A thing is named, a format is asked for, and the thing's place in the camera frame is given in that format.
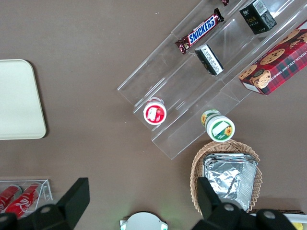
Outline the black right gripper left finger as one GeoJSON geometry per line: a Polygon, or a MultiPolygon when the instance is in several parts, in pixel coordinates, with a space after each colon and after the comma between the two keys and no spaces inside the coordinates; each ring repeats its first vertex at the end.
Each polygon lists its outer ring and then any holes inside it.
{"type": "Polygon", "coordinates": [[[78,178],[54,205],[44,205],[18,219],[14,213],[0,215],[2,230],[73,230],[90,202],[89,179],[78,178]]]}

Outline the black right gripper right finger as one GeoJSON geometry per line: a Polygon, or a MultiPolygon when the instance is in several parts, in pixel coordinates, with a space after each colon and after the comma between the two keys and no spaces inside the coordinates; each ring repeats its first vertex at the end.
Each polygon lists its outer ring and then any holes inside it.
{"type": "Polygon", "coordinates": [[[208,179],[197,181],[198,202],[203,219],[196,224],[198,230],[294,230],[295,227],[281,212],[260,209],[255,216],[237,205],[222,202],[208,179]]]}

